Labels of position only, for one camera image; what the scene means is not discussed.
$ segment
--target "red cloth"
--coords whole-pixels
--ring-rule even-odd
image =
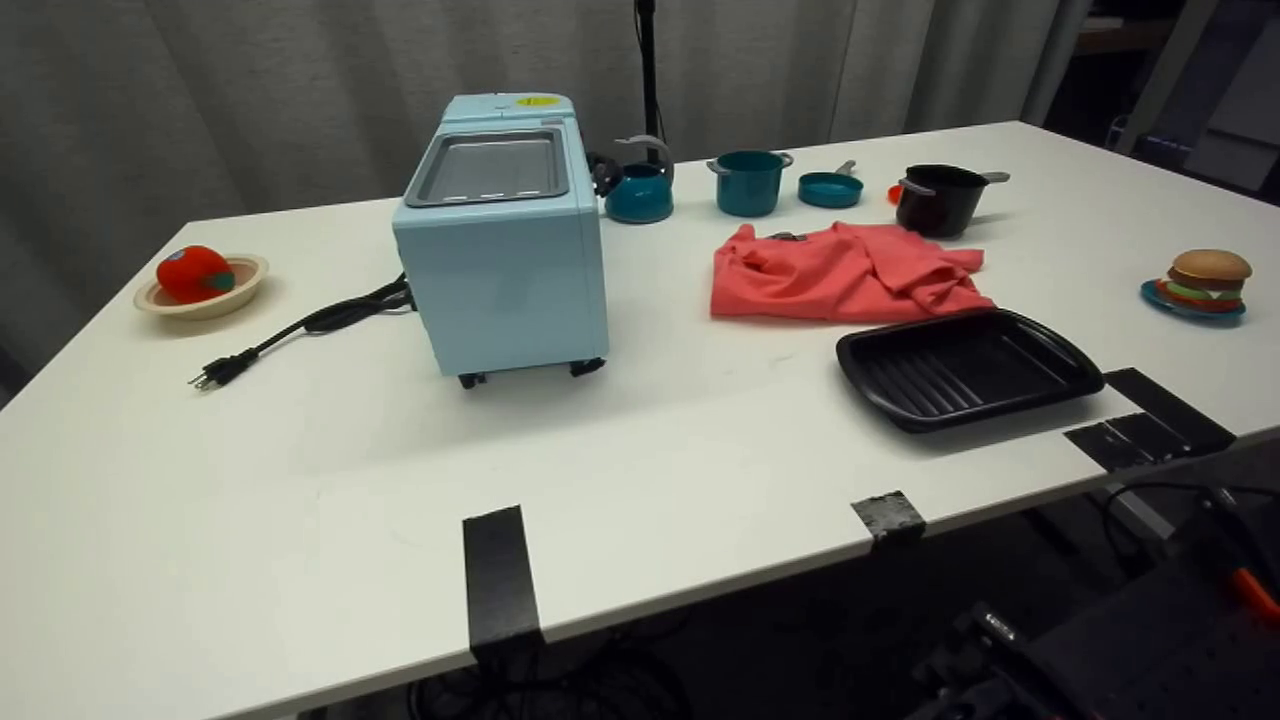
[[[977,291],[980,249],[941,249],[895,225],[834,225],[804,240],[736,227],[717,249],[713,315],[895,325],[995,309]]]

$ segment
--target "toaster oven window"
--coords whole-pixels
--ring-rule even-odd
[[[408,205],[512,205],[563,197],[563,154],[558,134],[440,136]]]

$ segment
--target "white table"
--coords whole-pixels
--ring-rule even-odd
[[[796,148],[762,234],[893,222],[915,160],[1010,169],[964,243],[980,287],[1146,368],[1253,437],[1280,425],[1280,213],[1025,126]],[[796,175],[857,160],[854,213]],[[472,666],[459,521],[526,508],[551,642],[864,558],[854,501],[905,493],[930,532],[1079,493],[1102,469],[1063,427],[1133,413],[1117,392],[941,437],[854,405],[854,327],[708,320],[713,249],[736,227],[684,164],[676,217],[604,225],[612,355],[497,378],[431,368],[412,315],[297,340],[225,392],[187,378],[402,273],[393,201],[187,225],[176,243],[253,251],[269,291],[200,333],[133,309],[154,263],[0,418],[4,715],[292,712]],[[1196,243],[1255,263],[1247,325],[1168,320],[1139,280]]]

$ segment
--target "light blue toaster oven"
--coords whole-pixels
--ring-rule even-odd
[[[440,373],[604,363],[601,213],[571,100],[456,96],[393,217]]]

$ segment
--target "teal cup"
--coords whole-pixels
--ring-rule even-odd
[[[725,217],[767,217],[785,186],[790,154],[725,154],[708,169],[722,175],[717,210]]]

